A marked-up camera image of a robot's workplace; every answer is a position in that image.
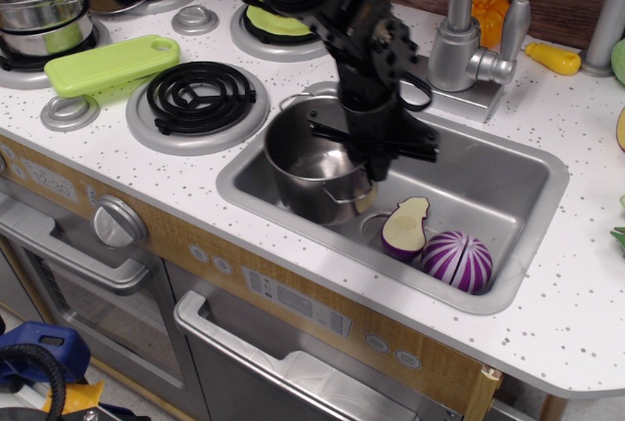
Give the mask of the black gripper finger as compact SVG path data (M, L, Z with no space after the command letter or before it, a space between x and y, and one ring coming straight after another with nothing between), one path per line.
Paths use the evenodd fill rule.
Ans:
M347 152L353 163L367 163L371 157L370 150L364 146L348 145Z
M388 177L393 157L385 152L374 153L368 160L368 176L374 182L383 182Z

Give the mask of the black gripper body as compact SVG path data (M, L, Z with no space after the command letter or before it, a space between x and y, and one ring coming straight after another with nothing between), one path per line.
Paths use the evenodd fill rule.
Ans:
M320 138L367 147L371 155L385 152L435 162L438 158L438 131L413 116L397 99L368 111L343 106L335 97L307 99L307 120Z

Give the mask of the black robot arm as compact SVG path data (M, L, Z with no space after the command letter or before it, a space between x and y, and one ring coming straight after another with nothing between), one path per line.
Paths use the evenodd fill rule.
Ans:
M338 71L336 110L308 116L312 134L345 146L370 179L386 179L391 162L438 157L438 132L414 114L428 107L406 102L406 81L426 98L431 86L412 74L418 47L389 0L243 0L304 24L324 44Z

